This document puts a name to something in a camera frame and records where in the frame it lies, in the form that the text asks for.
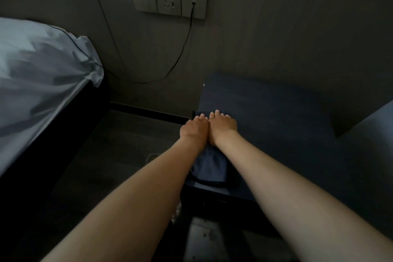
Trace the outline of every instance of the white sheet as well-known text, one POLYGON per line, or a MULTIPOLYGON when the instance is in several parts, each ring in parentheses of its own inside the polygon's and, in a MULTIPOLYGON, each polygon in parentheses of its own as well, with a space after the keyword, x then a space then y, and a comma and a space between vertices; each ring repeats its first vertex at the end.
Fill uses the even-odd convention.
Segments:
POLYGON ((0 176, 89 80, 101 83, 91 41, 68 35, 97 64, 60 29, 0 18, 0 176))

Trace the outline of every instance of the dark wooden floor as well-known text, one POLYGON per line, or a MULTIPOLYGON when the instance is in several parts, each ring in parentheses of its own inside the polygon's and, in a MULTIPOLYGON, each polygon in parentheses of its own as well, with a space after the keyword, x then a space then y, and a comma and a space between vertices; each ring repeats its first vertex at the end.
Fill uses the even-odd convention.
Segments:
MULTIPOLYGON (((150 154, 167 150, 178 139, 180 127, 171 122, 109 111, 58 181, 34 224, 14 250, 11 261, 42 259, 106 195, 142 168, 150 154)), ((191 198, 187 201, 195 204, 196 197, 191 198)), ((202 201, 201 206, 206 211, 203 197, 202 201)), ((288 262, 296 259, 281 238, 235 225, 239 222, 231 219, 227 206, 220 208, 213 202, 208 213, 198 215, 196 210, 196 206, 188 210, 184 207, 178 221, 169 227, 171 231, 164 235, 163 240, 167 240, 163 246, 165 255, 172 252, 168 249, 174 244, 172 239, 181 243, 173 250, 177 252, 173 260, 238 261, 246 258, 249 261, 288 262), (209 218, 212 212, 215 217, 209 218)))

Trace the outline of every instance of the hand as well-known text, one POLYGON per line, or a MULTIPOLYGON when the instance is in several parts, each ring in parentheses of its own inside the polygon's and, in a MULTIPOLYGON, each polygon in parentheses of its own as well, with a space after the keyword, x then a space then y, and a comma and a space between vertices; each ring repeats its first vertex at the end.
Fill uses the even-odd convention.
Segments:
POLYGON ((213 146, 216 146, 217 142, 228 134, 228 132, 237 132, 236 120, 231 118, 229 115, 220 113, 219 110, 216 110, 214 113, 210 113, 209 124, 209 143, 213 146))
POLYGON ((192 139, 193 143, 202 152, 206 146, 209 133, 208 118, 202 113, 200 116, 195 116, 194 120, 189 120, 180 129, 181 139, 192 139))

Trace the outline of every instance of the cord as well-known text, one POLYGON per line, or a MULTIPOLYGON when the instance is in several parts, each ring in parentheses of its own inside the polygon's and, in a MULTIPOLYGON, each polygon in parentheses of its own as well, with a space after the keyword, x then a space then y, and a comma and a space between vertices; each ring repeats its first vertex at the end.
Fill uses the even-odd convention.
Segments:
POLYGON ((190 18, 190 28, 188 29, 188 34, 187 34, 187 37, 186 37, 186 39, 185 39, 185 41, 184 41, 184 45, 183 45, 182 51, 180 52, 179 57, 177 58, 176 62, 174 63, 174 65, 172 66, 172 68, 169 70, 169 72, 166 74, 166 76, 163 77, 163 78, 161 78, 161 79, 157 79, 157 80, 153 80, 153 81, 149 81, 149 82, 134 82, 134 81, 132 81, 133 83, 135 83, 135 84, 149 84, 149 83, 161 81, 161 80, 164 80, 164 79, 171 73, 171 71, 174 69, 174 67, 175 67, 175 66, 177 65, 177 63, 179 62, 179 59, 180 59, 180 57, 181 57, 182 54, 183 54, 185 44, 187 43, 188 37, 190 36, 191 26, 192 26, 192 24, 193 24, 194 8, 195 8, 195 4, 193 3, 193 8, 192 8, 192 10, 191 10, 191 18, 190 18))
MULTIPOLYGON (((189 27, 189 29, 188 29, 188 34, 187 34, 187 37, 186 37, 186 39, 185 39, 185 41, 184 41, 182 51, 180 52, 179 57, 177 58, 176 62, 174 63, 174 65, 172 66, 172 68, 169 70, 169 72, 165 75, 165 77, 163 77, 163 78, 161 78, 161 79, 153 80, 153 81, 148 81, 148 82, 135 82, 135 81, 131 81, 132 83, 135 83, 135 84, 149 84, 149 83, 161 81, 161 80, 164 80, 164 79, 171 73, 171 71, 174 69, 174 67, 175 67, 175 66, 177 65, 177 63, 179 62, 180 57, 181 57, 182 54, 183 54, 185 44, 187 43, 188 37, 190 36, 190 33, 191 33, 191 26, 192 26, 192 24, 193 24, 194 8, 195 8, 195 4, 193 3, 193 8, 192 8, 192 10, 191 10, 190 27, 189 27)), ((95 63, 97 66, 103 68, 104 71, 109 72, 110 74, 114 75, 117 79, 120 79, 120 77, 118 77, 117 75, 115 75, 115 74, 112 73, 111 71, 109 71, 109 70, 107 70, 106 68, 104 68, 102 65, 100 65, 100 64, 98 64, 97 62, 95 62, 94 60, 92 60, 85 52, 83 52, 82 49, 79 48, 79 46, 76 44, 76 42, 72 39, 72 37, 71 37, 65 30, 63 30, 63 29, 61 29, 61 28, 58 28, 58 27, 55 27, 55 26, 52 26, 52 25, 49 25, 49 26, 51 26, 52 28, 55 28, 55 29, 58 29, 58 30, 63 31, 63 32, 70 38, 70 40, 72 41, 72 43, 78 48, 78 50, 81 51, 88 59, 90 59, 90 60, 91 60, 93 63, 95 63)))

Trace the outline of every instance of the forearm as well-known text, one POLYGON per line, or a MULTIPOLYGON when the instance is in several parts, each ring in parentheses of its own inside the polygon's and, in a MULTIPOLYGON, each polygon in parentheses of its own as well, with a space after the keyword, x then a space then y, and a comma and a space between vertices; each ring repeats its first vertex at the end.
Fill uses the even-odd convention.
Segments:
POLYGON ((102 200, 44 261, 149 261, 198 153, 192 140, 178 140, 102 200))
POLYGON ((217 146, 302 261, 388 261, 392 243, 341 202, 237 132, 217 146))

